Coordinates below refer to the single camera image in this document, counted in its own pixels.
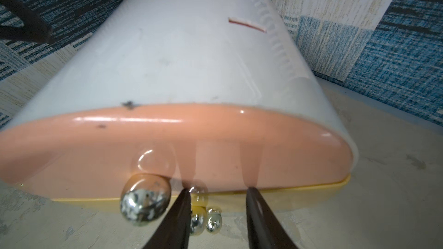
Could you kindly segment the yellow drawer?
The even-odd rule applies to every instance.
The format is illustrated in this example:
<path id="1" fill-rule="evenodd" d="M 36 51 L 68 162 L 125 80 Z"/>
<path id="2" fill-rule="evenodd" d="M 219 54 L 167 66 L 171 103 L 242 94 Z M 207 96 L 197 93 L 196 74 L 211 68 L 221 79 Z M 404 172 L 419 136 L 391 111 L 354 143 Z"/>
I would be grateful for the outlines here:
<path id="1" fill-rule="evenodd" d="M 348 175 L 343 181 L 331 184 L 321 184 L 285 189 L 261 189 L 260 193 L 274 212 L 288 212 L 319 204 L 333 197 L 351 179 Z M 222 214 L 246 212 L 246 193 L 244 191 L 227 193 L 208 193 L 198 196 L 191 194 L 192 206 L 200 208 L 215 208 Z M 119 213 L 119 198 L 57 198 L 54 202 L 71 204 L 82 208 Z"/>

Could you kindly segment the white round drawer cabinet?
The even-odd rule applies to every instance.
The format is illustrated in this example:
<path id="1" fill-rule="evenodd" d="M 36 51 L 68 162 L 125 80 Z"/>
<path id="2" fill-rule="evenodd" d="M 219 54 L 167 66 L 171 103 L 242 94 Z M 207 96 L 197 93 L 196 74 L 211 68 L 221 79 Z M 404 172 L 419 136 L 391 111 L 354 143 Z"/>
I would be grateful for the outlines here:
<path id="1" fill-rule="evenodd" d="M 359 153 L 271 0 L 124 0 L 9 122 Z"/>

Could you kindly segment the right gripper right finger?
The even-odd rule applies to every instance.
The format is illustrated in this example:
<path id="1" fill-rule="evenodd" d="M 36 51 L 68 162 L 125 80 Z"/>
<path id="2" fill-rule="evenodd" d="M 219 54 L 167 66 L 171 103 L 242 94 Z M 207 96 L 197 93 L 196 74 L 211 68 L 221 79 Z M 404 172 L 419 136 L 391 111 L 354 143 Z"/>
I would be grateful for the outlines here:
<path id="1" fill-rule="evenodd" d="M 246 214 L 250 249 L 297 249 L 280 222 L 254 187 L 246 194 Z"/>

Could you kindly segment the pink top drawer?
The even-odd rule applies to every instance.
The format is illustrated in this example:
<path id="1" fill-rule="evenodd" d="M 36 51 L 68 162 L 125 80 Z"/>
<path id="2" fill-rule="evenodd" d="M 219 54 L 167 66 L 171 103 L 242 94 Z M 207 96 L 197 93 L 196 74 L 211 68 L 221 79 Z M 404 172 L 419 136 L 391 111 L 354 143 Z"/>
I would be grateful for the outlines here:
<path id="1" fill-rule="evenodd" d="M 1 132 L 1 179 L 55 201 L 111 205 L 141 189 L 240 207 L 250 187 L 281 205 L 341 186 L 358 161 L 334 111 L 238 104 L 30 103 Z"/>

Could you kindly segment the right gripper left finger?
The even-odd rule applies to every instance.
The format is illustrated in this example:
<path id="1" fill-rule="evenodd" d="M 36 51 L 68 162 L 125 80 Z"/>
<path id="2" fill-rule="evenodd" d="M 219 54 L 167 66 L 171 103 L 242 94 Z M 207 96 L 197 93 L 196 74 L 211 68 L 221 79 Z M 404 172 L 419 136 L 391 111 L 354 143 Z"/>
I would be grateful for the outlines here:
<path id="1" fill-rule="evenodd" d="M 191 196 L 183 189 L 143 249 L 187 249 L 191 213 Z"/>

